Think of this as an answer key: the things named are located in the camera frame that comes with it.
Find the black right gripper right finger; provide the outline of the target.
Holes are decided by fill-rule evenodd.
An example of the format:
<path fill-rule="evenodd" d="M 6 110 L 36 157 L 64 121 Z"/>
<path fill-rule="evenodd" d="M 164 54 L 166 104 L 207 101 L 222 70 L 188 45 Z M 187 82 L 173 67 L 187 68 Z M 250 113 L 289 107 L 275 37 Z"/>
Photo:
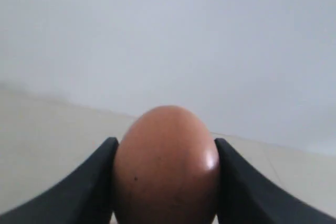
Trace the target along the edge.
<path fill-rule="evenodd" d="M 219 223 L 335 223 L 335 218 L 289 194 L 216 138 L 221 181 Z"/>

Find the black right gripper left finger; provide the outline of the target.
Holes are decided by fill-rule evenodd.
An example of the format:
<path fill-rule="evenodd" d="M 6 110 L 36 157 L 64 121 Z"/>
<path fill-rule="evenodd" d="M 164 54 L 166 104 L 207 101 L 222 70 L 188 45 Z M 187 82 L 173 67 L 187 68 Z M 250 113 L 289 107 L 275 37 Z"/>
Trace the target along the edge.
<path fill-rule="evenodd" d="M 107 138 L 62 181 L 1 214 L 1 223 L 109 223 L 112 163 L 118 145 L 115 137 Z"/>

